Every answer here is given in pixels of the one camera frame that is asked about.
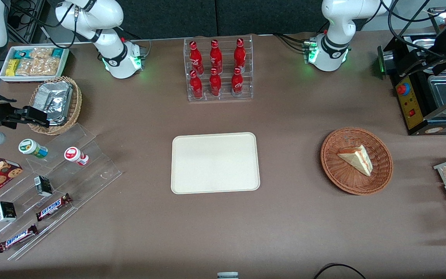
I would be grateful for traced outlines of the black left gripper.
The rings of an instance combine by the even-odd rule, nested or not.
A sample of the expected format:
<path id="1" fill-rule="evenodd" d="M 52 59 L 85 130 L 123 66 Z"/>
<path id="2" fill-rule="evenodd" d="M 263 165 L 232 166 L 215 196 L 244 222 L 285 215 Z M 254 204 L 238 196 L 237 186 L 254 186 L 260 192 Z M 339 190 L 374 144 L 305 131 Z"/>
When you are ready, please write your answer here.
<path id="1" fill-rule="evenodd" d="M 415 72 L 424 72 L 430 75 L 439 75 L 446 72 L 446 27 L 435 39 L 435 53 L 433 55 L 423 50 L 412 50 L 410 52 L 411 62 L 415 65 Z"/>

